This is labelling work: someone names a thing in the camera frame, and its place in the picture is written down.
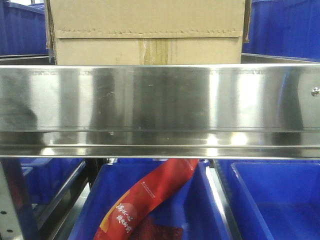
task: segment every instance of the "perforated metal post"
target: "perforated metal post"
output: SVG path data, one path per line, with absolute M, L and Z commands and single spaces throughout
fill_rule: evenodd
M 38 228 L 17 158 L 0 158 L 2 240 L 38 240 Z

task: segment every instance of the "stainless steel shelf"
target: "stainless steel shelf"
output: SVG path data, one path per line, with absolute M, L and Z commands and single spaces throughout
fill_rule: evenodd
M 317 88 L 320 64 L 0 66 L 0 156 L 316 158 Z

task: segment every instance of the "brown cardboard box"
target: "brown cardboard box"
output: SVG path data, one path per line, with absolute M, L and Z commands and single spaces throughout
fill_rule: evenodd
M 46 8 L 59 65 L 241 60 L 245 0 L 46 0 Z

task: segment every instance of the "blue plastic bin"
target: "blue plastic bin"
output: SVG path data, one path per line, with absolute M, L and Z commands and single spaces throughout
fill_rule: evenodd
M 104 165 L 83 206 L 69 240 L 92 240 L 108 210 L 138 180 L 162 162 Z M 150 214 L 158 225 L 183 228 L 184 240 L 230 240 L 200 162 L 190 181 Z
M 320 164 L 233 163 L 243 240 L 320 239 Z
M 22 167 L 25 184 L 32 203 L 41 201 L 37 175 L 32 167 Z
M 296 163 L 296 164 L 319 164 L 320 160 L 303 159 L 215 159 L 214 167 L 222 183 L 224 192 L 229 202 L 233 200 L 233 163 Z
M 55 196 L 72 171 L 80 164 L 82 158 L 20 158 L 22 167 L 32 167 L 36 181 L 31 184 L 31 192 L 38 191 L 34 204 L 47 204 Z
M 43 9 L 0 0 L 0 55 L 47 54 Z
M 253 0 L 250 54 L 320 60 L 320 1 Z

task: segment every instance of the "red snack bag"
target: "red snack bag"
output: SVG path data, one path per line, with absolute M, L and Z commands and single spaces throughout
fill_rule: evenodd
M 185 185 L 198 162 L 170 158 L 140 179 L 105 215 L 94 240 L 127 240 L 148 213 Z
M 146 217 L 136 227 L 128 240 L 181 240 L 181 227 L 154 224 L 151 217 Z

